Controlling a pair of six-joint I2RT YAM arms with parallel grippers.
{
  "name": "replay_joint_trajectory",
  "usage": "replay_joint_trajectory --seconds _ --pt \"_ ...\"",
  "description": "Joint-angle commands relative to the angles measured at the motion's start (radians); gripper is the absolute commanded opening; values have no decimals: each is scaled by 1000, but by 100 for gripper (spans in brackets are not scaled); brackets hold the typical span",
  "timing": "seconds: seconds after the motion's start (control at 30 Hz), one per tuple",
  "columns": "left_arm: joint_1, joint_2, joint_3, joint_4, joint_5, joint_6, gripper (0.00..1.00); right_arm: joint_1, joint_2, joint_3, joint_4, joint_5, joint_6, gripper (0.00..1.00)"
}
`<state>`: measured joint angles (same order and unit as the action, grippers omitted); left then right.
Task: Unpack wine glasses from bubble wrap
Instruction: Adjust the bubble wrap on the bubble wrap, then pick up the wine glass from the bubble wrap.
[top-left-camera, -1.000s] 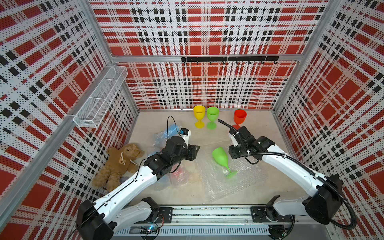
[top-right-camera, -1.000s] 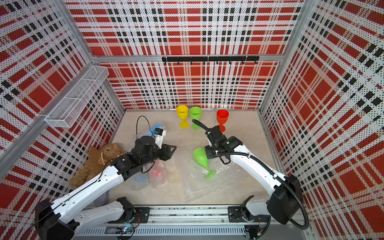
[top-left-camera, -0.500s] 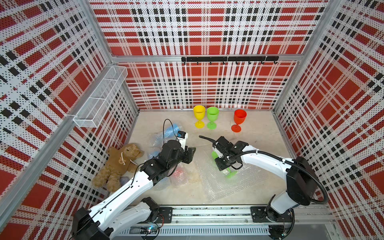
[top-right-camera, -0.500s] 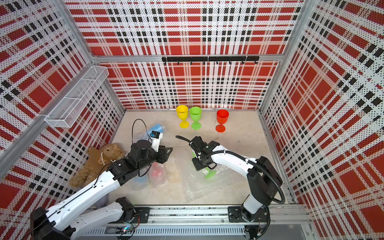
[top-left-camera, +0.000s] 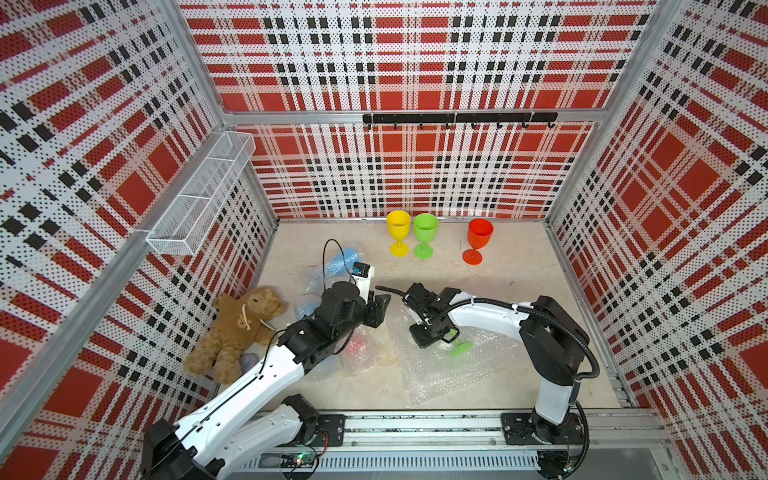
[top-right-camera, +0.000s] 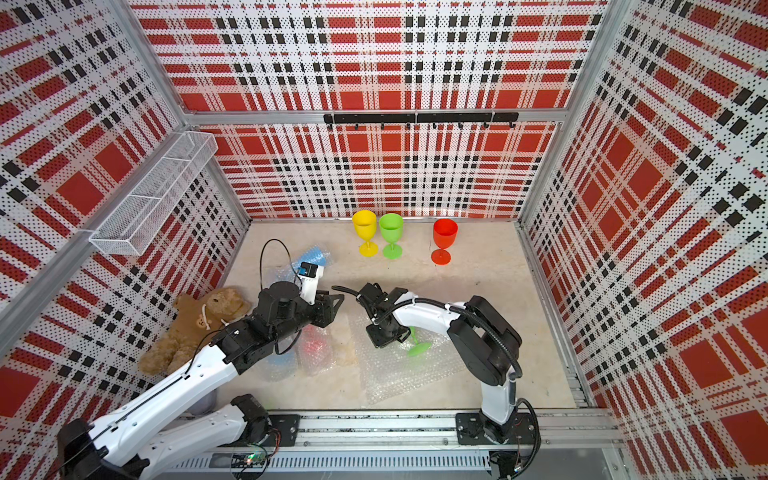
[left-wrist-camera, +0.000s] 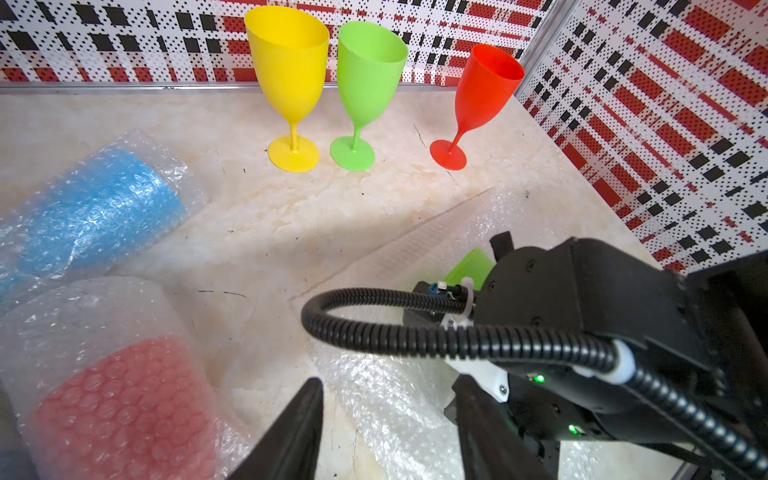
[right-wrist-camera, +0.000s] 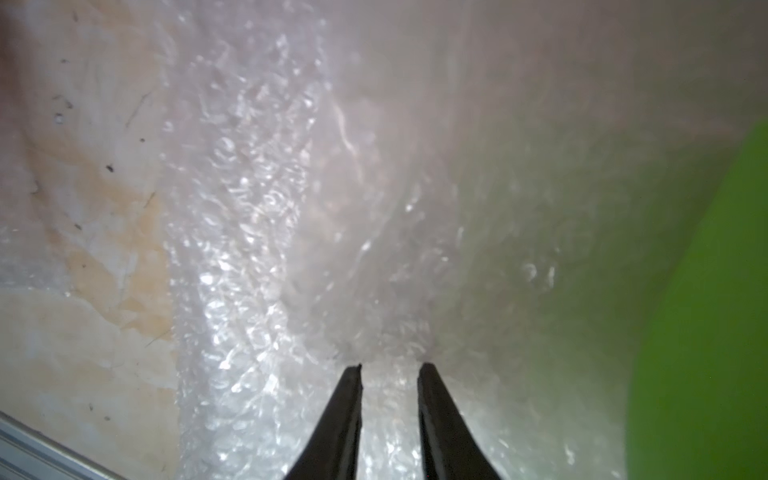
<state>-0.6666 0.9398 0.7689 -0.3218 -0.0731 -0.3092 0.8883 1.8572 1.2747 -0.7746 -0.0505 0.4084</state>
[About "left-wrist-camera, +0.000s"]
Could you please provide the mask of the red plastic wine glass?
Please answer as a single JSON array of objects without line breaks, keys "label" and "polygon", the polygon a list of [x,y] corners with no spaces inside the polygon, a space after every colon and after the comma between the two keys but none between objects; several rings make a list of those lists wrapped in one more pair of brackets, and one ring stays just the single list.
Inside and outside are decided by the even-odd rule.
[{"label": "red plastic wine glass", "polygon": [[475,46],[456,90],[457,133],[452,141],[436,140],[430,145],[433,160],[447,170],[462,170],[467,158],[460,139],[495,118],[524,77],[523,67],[510,54],[491,45]]}]

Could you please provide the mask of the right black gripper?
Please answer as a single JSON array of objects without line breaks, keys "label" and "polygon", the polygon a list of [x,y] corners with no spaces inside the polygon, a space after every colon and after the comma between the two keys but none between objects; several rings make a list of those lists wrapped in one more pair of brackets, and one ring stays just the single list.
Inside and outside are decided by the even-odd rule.
[{"label": "right black gripper", "polygon": [[[496,261],[477,285],[476,324],[620,340],[686,395],[719,406],[720,369],[703,280],[656,269],[595,239],[544,250],[514,248],[502,233],[491,244]],[[567,366],[509,363],[506,371],[506,406],[526,436],[642,445],[685,438],[631,393]]]}]

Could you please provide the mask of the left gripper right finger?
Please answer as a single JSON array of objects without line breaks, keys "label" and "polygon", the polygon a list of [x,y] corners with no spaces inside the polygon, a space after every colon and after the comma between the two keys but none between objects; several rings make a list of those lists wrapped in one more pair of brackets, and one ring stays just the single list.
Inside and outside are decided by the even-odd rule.
[{"label": "left gripper right finger", "polygon": [[549,479],[494,398],[461,374],[454,383],[459,443],[467,479]]}]

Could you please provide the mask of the green glass bundle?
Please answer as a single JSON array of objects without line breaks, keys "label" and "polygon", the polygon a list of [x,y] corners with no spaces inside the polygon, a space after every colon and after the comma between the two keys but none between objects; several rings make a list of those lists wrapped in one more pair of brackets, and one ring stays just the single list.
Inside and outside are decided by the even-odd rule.
[{"label": "green glass bundle", "polygon": [[494,266],[495,262],[482,249],[474,248],[445,276],[444,281],[448,285],[457,285],[467,277],[473,281],[475,290],[481,290]]}]

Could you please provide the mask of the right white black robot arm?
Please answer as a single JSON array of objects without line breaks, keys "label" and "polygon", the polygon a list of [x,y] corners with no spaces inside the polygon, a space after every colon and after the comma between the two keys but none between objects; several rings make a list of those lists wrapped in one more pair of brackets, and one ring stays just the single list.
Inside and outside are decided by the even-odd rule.
[{"label": "right white black robot arm", "polygon": [[623,441],[677,454],[708,440],[758,477],[767,474],[767,256],[750,255],[682,276],[596,239],[550,250],[491,241],[496,261],[480,278],[477,348],[504,332],[583,334],[621,341],[636,374],[624,386],[559,365],[504,363],[506,407],[540,442]]}]

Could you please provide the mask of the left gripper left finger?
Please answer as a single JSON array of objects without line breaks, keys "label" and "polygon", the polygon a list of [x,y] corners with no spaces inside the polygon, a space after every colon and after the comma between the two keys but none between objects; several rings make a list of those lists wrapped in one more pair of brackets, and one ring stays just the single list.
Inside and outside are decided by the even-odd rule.
[{"label": "left gripper left finger", "polygon": [[322,381],[309,378],[228,479],[314,479],[323,407]]}]

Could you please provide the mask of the yellow plastic wine glass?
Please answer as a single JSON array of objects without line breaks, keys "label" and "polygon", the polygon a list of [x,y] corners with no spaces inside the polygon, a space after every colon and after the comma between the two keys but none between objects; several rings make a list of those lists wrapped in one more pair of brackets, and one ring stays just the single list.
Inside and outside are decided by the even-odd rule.
[{"label": "yellow plastic wine glass", "polygon": [[330,34],[314,16],[289,7],[260,6],[244,17],[254,71],[272,108],[289,124],[289,134],[268,147],[279,169],[303,173],[320,159],[318,147],[298,127],[319,102],[325,84]]}]

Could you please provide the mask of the red glass bundle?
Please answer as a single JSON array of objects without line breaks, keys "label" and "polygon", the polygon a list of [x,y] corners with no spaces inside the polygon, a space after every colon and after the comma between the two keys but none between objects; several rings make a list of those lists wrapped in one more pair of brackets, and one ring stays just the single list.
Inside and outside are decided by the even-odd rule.
[{"label": "red glass bundle", "polygon": [[224,479],[253,445],[163,289],[135,277],[10,310],[1,383],[42,479]]}]

